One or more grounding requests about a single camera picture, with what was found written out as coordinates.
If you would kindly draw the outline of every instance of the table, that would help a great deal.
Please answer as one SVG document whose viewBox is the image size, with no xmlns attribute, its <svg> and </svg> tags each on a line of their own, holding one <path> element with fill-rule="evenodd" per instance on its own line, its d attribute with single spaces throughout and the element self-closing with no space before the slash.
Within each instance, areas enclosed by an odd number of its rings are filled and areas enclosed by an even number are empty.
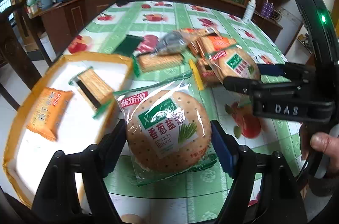
<svg viewBox="0 0 339 224">
<path fill-rule="evenodd" d="M 225 37 L 235 38 L 257 63 L 284 63 L 286 58 L 268 36 L 254 23 L 245 24 L 239 17 L 195 5 L 138 1 L 118 7 L 112 5 L 88 24 L 77 38 L 87 44 L 87 51 L 112 53 L 126 34 L 162 37 L 180 28 L 204 28 L 213 25 Z M 73 52 L 72 48 L 64 54 Z M 165 78 L 189 70 L 188 59 L 194 59 L 187 50 L 180 66 L 142 73 L 134 78 L 130 88 L 152 85 Z M 262 81 L 283 82 L 285 78 L 262 76 Z M 231 105 L 238 96 L 222 86 L 200 92 L 210 119 L 217 119 L 226 133 L 234 135 L 236 126 L 225 104 Z M 297 175 L 304 163 L 301 161 L 299 123 L 261 119 L 262 131 L 255 139 L 240 136 L 239 144 L 246 144 L 255 152 L 271 154 L 280 150 L 292 172 Z M 223 172 L 219 162 L 212 168 L 196 173 L 185 173 L 157 183 L 138 187 L 127 145 L 115 170 L 105 179 L 118 213 L 135 214 L 142 223 L 194 223 L 216 218 L 233 180 Z M 252 200 L 260 190 L 261 174 L 256 175 Z"/>
</svg>

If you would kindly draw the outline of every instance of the spray bottle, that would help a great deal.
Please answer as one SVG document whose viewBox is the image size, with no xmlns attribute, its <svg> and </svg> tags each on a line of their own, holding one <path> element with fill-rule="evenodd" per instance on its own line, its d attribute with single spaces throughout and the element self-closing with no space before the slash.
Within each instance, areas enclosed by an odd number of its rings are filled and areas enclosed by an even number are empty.
<svg viewBox="0 0 339 224">
<path fill-rule="evenodd" d="M 250 23 L 251 19 L 253 17 L 255 7 L 256 7 L 255 1 L 256 0 L 251 0 L 251 1 L 249 1 L 248 5 L 247 5 L 244 17 L 242 18 L 242 21 L 246 24 Z"/>
</svg>

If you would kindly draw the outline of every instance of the scallion cracker package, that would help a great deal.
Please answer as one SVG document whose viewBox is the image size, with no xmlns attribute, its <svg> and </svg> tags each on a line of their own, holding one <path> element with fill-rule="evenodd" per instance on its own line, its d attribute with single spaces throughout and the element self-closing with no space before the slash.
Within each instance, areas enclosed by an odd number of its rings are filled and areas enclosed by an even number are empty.
<svg viewBox="0 0 339 224">
<path fill-rule="evenodd" d="M 214 165 L 211 124 L 191 71 L 114 96 L 139 186 Z"/>
</svg>

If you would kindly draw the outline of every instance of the round cracker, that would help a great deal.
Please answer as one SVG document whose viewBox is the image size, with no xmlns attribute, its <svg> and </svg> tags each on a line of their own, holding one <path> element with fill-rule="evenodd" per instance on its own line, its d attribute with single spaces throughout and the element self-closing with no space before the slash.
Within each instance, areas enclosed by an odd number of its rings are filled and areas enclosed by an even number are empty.
<svg viewBox="0 0 339 224">
<path fill-rule="evenodd" d="M 226 63 L 226 61 L 228 59 L 230 59 L 235 52 L 240 55 L 240 57 L 245 60 L 247 63 L 249 63 L 250 65 L 253 66 L 254 68 L 254 72 L 249 76 L 249 77 L 243 77 L 243 78 L 249 78 L 249 79 L 256 79 L 256 80 L 260 80 L 260 71 L 259 68 L 257 66 L 257 64 L 254 62 L 254 60 L 251 58 L 251 56 L 245 52 L 242 49 L 239 48 L 231 48 L 231 49 L 227 49 L 226 50 L 226 56 L 221 57 L 218 59 L 217 64 L 218 64 L 218 75 L 221 78 L 225 78 L 225 77 L 241 77 L 240 75 L 238 75 L 236 72 L 234 72 Z"/>
<path fill-rule="evenodd" d="M 147 96 L 130 111 L 132 116 L 127 120 L 126 136 L 131 152 L 143 167 L 159 172 L 179 172 L 195 165 L 204 155 L 211 141 L 211 124 L 205 108 L 194 97 L 183 92 L 174 92 L 171 98 L 185 111 L 184 116 L 189 123 L 194 121 L 197 124 L 198 137 L 179 151 L 160 159 L 148 137 L 141 131 L 138 115 L 168 92 L 160 91 L 154 96 Z"/>
</svg>

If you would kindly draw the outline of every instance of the plastic bag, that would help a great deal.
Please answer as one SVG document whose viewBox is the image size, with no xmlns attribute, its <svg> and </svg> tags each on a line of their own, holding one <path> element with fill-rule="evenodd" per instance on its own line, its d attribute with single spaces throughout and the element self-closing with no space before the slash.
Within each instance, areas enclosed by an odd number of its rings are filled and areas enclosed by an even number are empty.
<svg viewBox="0 0 339 224">
<path fill-rule="evenodd" d="M 170 55 L 179 53 L 186 49 L 189 34 L 185 32 L 172 31 L 165 34 L 155 46 L 157 55 Z"/>
<path fill-rule="evenodd" d="M 114 96 L 139 186 L 214 165 L 211 124 L 191 71 Z"/>
<path fill-rule="evenodd" d="M 228 76 L 256 80 L 261 78 L 258 66 L 239 45 L 207 53 L 205 59 L 221 83 Z"/>
</svg>

